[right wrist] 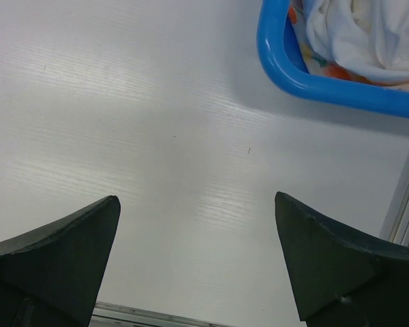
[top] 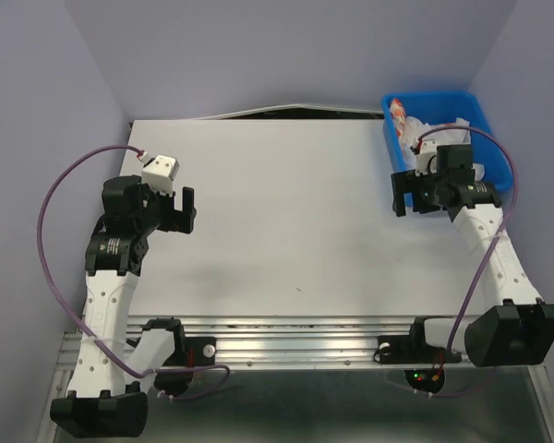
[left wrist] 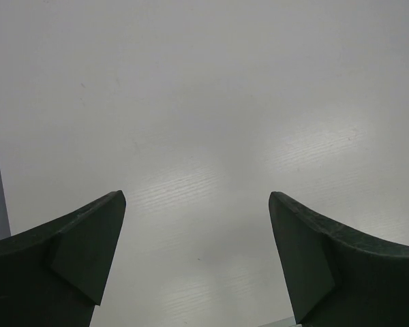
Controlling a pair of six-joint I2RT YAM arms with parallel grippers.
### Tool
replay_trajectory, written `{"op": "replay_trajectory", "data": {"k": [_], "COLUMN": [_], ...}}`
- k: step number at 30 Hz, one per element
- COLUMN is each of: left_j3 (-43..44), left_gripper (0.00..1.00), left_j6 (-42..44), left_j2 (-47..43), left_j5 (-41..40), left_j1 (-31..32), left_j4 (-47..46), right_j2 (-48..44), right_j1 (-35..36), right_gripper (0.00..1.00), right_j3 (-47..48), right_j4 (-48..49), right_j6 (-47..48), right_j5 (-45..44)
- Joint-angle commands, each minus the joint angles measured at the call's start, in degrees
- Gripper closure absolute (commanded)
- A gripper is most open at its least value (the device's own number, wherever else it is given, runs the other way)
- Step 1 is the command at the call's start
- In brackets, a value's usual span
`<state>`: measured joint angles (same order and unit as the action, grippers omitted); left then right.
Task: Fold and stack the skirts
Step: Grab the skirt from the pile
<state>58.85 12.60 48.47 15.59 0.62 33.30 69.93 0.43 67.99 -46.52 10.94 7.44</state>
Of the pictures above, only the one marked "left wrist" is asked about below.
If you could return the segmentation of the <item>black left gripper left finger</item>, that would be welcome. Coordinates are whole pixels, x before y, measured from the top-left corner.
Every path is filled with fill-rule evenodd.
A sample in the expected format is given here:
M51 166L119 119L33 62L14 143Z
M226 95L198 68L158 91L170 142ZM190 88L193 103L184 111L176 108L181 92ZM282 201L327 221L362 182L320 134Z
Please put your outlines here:
M0 326L89 326L125 216L121 190L0 240Z

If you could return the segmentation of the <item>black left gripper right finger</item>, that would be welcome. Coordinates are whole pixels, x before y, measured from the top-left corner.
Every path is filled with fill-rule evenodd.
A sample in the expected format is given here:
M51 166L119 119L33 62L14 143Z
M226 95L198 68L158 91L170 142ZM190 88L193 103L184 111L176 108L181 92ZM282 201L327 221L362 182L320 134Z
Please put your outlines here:
M275 244L300 326L409 326L409 246L269 198Z

